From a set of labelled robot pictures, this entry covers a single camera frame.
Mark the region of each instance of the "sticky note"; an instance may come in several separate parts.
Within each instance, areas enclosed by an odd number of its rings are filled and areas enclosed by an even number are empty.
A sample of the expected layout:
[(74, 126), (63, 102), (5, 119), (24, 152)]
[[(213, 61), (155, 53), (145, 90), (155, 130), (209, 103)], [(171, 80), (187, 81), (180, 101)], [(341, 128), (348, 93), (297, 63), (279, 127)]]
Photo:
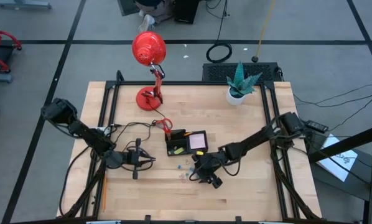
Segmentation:
[(191, 149), (206, 148), (204, 134), (191, 134), (188, 137)]

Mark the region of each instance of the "potted plant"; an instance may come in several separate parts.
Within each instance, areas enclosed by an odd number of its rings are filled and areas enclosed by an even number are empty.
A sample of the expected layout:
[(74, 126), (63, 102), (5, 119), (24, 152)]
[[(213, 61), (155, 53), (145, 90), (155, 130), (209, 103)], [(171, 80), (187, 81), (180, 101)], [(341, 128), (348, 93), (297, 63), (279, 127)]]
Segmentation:
[(233, 106), (242, 104), (246, 95), (255, 91), (253, 85), (261, 75), (262, 73), (259, 73), (244, 79), (243, 64), (239, 62), (236, 68), (235, 79), (232, 81), (231, 78), (226, 77), (229, 84), (228, 94), (226, 95), (228, 102)]

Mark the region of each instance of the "white pot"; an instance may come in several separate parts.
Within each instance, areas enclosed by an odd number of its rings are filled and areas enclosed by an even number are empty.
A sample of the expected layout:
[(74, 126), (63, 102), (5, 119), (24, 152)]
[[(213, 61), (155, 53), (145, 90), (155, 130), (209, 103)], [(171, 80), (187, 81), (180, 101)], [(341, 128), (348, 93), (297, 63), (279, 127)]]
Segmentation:
[(234, 98), (230, 95), (230, 87), (229, 87), (229, 90), (228, 90), (228, 94), (226, 95), (226, 99), (228, 100), (228, 102), (233, 105), (233, 106), (238, 106), (240, 104), (243, 103), (244, 99), (246, 98), (246, 95), (244, 95), (243, 97), (241, 98)]

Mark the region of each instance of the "wooden table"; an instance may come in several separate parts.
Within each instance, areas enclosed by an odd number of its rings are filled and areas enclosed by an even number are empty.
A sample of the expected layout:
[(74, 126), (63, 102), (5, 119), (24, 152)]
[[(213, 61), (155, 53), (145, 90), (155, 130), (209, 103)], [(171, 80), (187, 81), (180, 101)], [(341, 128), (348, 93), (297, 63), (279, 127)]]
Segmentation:
[[(90, 127), (98, 123), (104, 86), (104, 82), (89, 84), (81, 120)], [(275, 86), (280, 114), (296, 112), (291, 84), (281, 82), (275, 83)], [(142, 111), (138, 108), (135, 97), (141, 88), (142, 86), (135, 85), (120, 87), (115, 123), (151, 123), (153, 119), (162, 119), (155, 111)], [(227, 90), (227, 86), (164, 85), (164, 104), (158, 110), (172, 120), (173, 129), (206, 130), (208, 151), (216, 152), (218, 146), (241, 141), (266, 125), (259, 88), (252, 95), (248, 95), (241, 106), (231, 106), (227, 103)], [(273, 118), (268, 90), (267, 97)], [(119, 131), (112, 135), (113, 140), (118, 133)], [(147, 127), (127, 128), (121, 135), (116, 150), (122, 151), (129, 141), (145, 137)], [(303, 140), (294, 140), (294, 143), (295, 147), (305, 150)], [(76, 140), (72, 159), (85, 146), (83, 140)], [(241, 161), (241, 170), (236, 177), (226, 175), (223, 169), (216, 171), (216, 175), (223, 181), (219, 189), (180, 178), (182, 174), (190, 173), (189, 167), (193, 167), (193, 160), (190, 155), (168, 157), (164, 132), (161, 129), (152, 128), (150, 139), (143, 142), (142, 147), (156, 157), (157, 162), (151, 169), (140, 172), (138, 180), (132, 180), (132, 172), (124, 169), (107, 171), (106, 209), (103, 210), (101, 205), (98, 215), (100, 220), (143, 220), (145, 215), (151, 215), (152, 220), (231, 221), (235, 220), (235, 216), (242, 216), (243, 221), (281, 220), (279, 197), (267, 142), (247, 153)], [(307, 156), (290, 149), (289, 160), (296, 191), (312, 211), (321, 216)], [(63, 198), (64, 211), (68, 211), (85, 188), (89, 165), (89, 153), (82, 155), (73, 165)], [(233, 165), (229, 170), (234, 173), (236, 168), (237, 165)], [(285, 188), (284, 192), (288, 216), (292, 217), (289, 194)]]

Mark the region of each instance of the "black floor stripe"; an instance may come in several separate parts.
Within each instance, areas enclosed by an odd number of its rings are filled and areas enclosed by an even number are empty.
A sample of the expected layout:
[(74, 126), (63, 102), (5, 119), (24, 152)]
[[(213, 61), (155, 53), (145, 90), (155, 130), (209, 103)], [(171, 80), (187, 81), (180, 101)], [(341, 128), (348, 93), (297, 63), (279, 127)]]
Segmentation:
[(367, 41), (367, 46), (371, 52), (371, 56), (372, 56), (372, 41), (371, 41), (371, 38), (370, 38), (370, 35), (368, 35), (368, 32), (366, 30), (366, 27), (365, 25), (363, 24), (363, 21), (361, 20), (361, 17), (356, 9), (356, 6), (355, 4), (353, 3), (352, 0), (346, 0), (348, 2), (348, 5), (350, 7), (350, 9), (352, 10), (352, 14), (353, 16), (355, 17), (356, 19), (356, 22), (359, 26), (359, 29), (361, 31), (361, 34), (363, 34), (363, 37), (365, 38), (365, 40)]
[[(22, 44), (66, 44), (67, 40), (20, 40)], [(2, 40), (4, 45), (13, 44), (11, 40)]]
[[(73, 40), (72, 44), (130, 45), (133, 40)], [(229, 44), (258, 44), (259, 40), (220, 40)], [(23, 44), (66, 44), (66, 40), (21, 40)], [(165, 40), (166, 44), (214, 44), (216, 40)], [(365, 45), (365, 40), (263, 40), (263, 45)]]
[[(60, 75), (62, 74), (63, 66), (66, 62), (68, 51), (70, 50), (70, 46), (72, 44), (72, 40), (74, 38), (74, 34), (75, 34), (76, 29), (77, 29), (78, 22), (80, 21), (82, 10), (83, 10), (84, 5), (85, 5), (85, 1), (86, 0), (81, 0), (80, 5), (78, 6), (77, 14), (75, 15), (75, 18), (74, 18), (74, 21), (73, 21), (73, 24), (72, 24), (72, 28), (70, 29), (70, 33), (67, 37), (62, 56), (60, 57), (59, 63), (58, 63), (57, 68), (56, 68), (55, 75), (53, 76), (52, 82), (50, 84), (50, 88), (49, 88), (47, 97), (45, 99), (45, 105), (52, 101), (53, 95), (55, 94), (57, 83), (59, 81)], [(34, 130), (34, 133), (32, 135), (31, 143), (30, 143), (29, 149), (27, 151), (26, 158), (24, 159), (22, 168), (20, 170), (20, 174), (19, 174), (19, 176), (16, 180), (16, 184), (15, 184), (14, 189), (12, 191), (11, 198), (9, 199), (9, 203), (6, 207), (5, 214), (2, 218), (1, 223), (8, 224), (8, 223), (11, 222), (13, 213), (16, 209), (17, 201), (20, 197), (24, 182), (26, 181), (27, 173), (30, 169), (31, 161), (32, 161), (32, 158), (34, 156), (35, 149), (37, 148), (37, 143), (38, 143), (38, 140), (40, 138), (42, 128), (44, 127), (44, 123), (45, 122), (44, 122), (43, 118), (40, 116), (39, 120), (38, 120), (38, 123), (37, 123), (37, 126), (36, 126), (36, 128)]]

